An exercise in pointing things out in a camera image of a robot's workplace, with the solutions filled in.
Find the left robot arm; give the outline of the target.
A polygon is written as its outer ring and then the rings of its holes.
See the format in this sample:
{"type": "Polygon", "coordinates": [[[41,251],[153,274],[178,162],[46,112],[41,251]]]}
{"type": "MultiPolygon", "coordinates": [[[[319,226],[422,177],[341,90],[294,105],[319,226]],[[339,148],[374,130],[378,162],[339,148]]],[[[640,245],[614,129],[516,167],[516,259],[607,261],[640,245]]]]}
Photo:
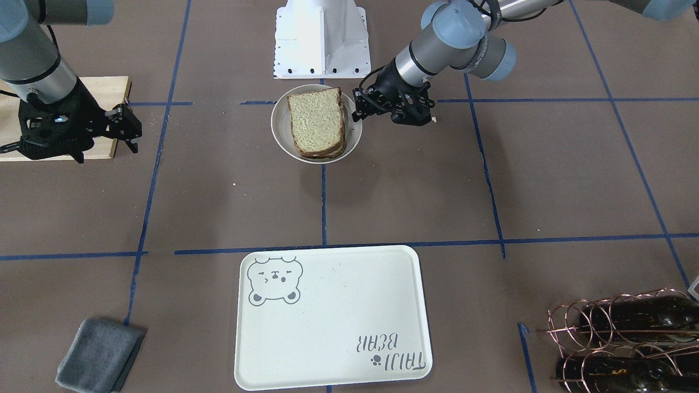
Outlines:
{"type": "Polygon", "coordinates": [[[424,126],[433,117],[430,80],[445,69],[482,80],[507,77],[517,61],[512,43],[494,35],[504,24],[527,22],[557,1],[439,1],[423,12],[421,32],[391,62],[375,69],[375,81],[353,89],[352,120],[390,114],[392,122],[424,126]]]}

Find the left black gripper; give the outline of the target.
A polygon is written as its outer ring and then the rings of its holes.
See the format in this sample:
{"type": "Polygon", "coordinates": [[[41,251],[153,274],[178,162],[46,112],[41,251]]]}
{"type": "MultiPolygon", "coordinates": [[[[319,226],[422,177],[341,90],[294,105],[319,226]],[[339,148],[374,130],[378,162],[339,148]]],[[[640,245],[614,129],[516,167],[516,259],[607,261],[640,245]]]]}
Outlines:
{"type": "Polygon", "coordinates": [[[393,59],[380,70],[368,89],[352,90],[355,111],[352,121],[359,122],[372,115],[390,114],[395,124],[425,126],[432,122],[430,109],[435,105],[429,98],[430,81],[419,81],[417,86],[405,82],[393,59]]]}

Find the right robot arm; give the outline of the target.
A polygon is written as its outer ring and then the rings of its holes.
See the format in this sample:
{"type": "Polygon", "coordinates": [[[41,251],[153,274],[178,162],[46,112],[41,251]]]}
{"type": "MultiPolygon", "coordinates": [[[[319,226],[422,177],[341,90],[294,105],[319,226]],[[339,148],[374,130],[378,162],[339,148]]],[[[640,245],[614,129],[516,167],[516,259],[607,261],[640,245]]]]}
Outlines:
{"type": "Polygon", "coordinates": [[[138,152],[142,124],[127,98],[103,109],[60,52],[53,25],[107,25],[113,1],[3,1],[1,77],[19,99],[20,139],[2,145],[30,160],[67,155],[83,163],[98,137],[138,152]]]}

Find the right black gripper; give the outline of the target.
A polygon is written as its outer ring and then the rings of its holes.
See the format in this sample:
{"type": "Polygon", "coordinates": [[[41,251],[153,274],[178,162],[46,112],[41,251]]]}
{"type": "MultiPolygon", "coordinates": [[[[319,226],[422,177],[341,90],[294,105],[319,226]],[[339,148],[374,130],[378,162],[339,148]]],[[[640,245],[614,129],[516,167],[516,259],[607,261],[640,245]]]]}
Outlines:
{"type": "Polygon", "coordinates": [[[94,139],[105,133],[108,138],[124,141],[137,154],[137,139],[142,137],[142,125],[128,104],[117,104],[105,112],[82,82],[52,104],[43,104],[38,93],[31,92],[20,102],[18,117],[20,139],[2,145],[2,154],[18,152],[30,160],[67,155],[83,164],[94,139]]]}

